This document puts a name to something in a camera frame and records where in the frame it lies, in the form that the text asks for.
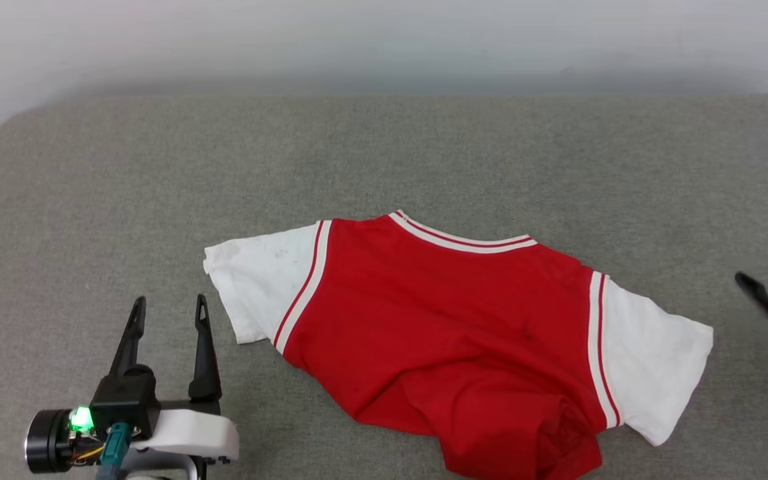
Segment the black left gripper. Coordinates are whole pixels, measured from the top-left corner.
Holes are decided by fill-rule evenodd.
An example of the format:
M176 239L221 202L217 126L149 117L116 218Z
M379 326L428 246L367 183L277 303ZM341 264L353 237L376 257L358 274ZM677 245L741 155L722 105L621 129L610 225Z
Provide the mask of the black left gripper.
M189 384L188 398L182 401L159 401L155 374L138 362L146 310L146 298L136 298L109 374L100 380L90 404L42 410L31 420L24 441L24 459L30 472L54 474L82 467L98 469L98 460L113 423L131 426L132 443L152 437L162 410L183 408L221 415L223 389L205 296L198 294L196 298L194 377ZM132 449L130 445L123 470L124 476L146 476L150 471L159 470L204 476L210 465L221 462L151 449Z

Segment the red and white t-shirt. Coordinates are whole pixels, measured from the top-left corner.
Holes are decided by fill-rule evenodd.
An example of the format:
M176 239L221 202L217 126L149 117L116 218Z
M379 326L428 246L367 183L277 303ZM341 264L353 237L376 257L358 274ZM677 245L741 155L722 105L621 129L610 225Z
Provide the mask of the red and white t-shirt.
M207 247L240 344L268 340L359 423L430 435L480 480L578 480L597 436L664 444L713 347L530 236L458 237L395 211Z

